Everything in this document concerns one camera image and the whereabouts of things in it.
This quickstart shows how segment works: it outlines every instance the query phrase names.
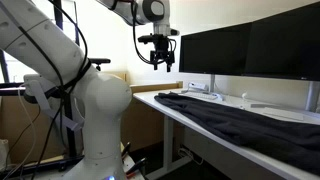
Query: floor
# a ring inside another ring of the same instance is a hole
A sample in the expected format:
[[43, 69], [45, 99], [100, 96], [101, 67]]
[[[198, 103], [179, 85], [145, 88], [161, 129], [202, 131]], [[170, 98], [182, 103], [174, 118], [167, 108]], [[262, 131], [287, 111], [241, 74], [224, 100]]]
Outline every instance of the floor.
[[[144, 157], [147, 158], [147, 165], [145, 167], [145, 173], [151, 173], [162, 167], [162, 158], [163, 158], [163, 146], [156, 145], [152, 148], [139, 150], [130, 153], [130, 156], [134, 161], [138, 161]], [[229, 180], [227, 176], [223, 173], [212, 167], [207, 162], [203, 162], [202, 165], [198, 165], [195, 162], [190, 162], [181, 168], [171, 172], [170, 174], [160, 178], [159, 180]]]

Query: black cloth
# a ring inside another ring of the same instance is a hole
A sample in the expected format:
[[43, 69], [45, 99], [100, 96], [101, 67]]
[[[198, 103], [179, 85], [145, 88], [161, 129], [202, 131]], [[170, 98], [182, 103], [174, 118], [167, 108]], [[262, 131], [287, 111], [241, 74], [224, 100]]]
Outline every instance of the black cloth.
[[160, 93], [155, 99], [230, 143], [320, 175], [320, 126], [279, 121], [174, 93]]

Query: white desk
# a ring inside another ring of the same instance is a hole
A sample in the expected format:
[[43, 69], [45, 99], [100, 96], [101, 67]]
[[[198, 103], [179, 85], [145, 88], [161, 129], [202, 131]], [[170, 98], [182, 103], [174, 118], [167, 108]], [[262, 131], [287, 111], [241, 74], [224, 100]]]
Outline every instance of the white desk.
[[[158, 177], [161, 177], [165, 175], [166, 173], [174, 170], [177, 166], [180, 167], [187, 161], [183, 159], [182, 161], [172, 163], [172, 121], [170, 118], [186, 125], [187, 127], [197, 131], [198, 133], [201, 133], [202, 135], [208, 137], [212, 141], [215, 141], [224, 147], [234, 151], [235, 153], [251, 160], [252, 162], [268, 169], [269, 171], [285, 178], [285, 179], [320, 179], [319, 176], [316, 176], [314, 174], [311, 174], [309, 172], [306, 172], [304, 170], [298, 169], [296, 167], [293, 167], [291, 165], [285, 164], [281, 161], [278, 161], [276, 159], [273, 159], [271, 157], [268, 157], [264, 154], [261, 154], [255, 150], [249, 149], [249, 148], [243, 148], [236, 145], [233, 145], [214, 134], [208, 132], [207, 130], [200, 127], [198, 124], [194, 123], [189, 118], [183, 116], [179, 112], [172, 110], [160, 103], [158, 103], [154, 96], [158, 93], [169, 93], [169, 92], [181, 92], [181, 89], [175, 89], [175, 90], [165, 90], [165, 91], [152, 91], [152, 92], [143, 92], [143, 93], [135, 93], [134, 97], [143, 103], [157, 109], [158, 111], [162, 112], [165, 115], [165, 131], [164, 131], [164, 167], [150, 175], [147, 175], [149, 179], [157, 179]], [[212, 102], [228, 105], [228, 106], [242, 106], [245, 108], [245, 110], [260, 113], [263, 114], [264, 108], [251, 108], [251, 104], [262, 104], [261, 102], [257, 101], [244, 101], [241, 98], [226, 96], [225, 101], [218, 101], [213, 100]], [[315, 116], [309, 116], [309, 115], [303, 115], [303, 121], [304, 123], [312, 123], [312, 124], [320, 124], [319, 118]]]

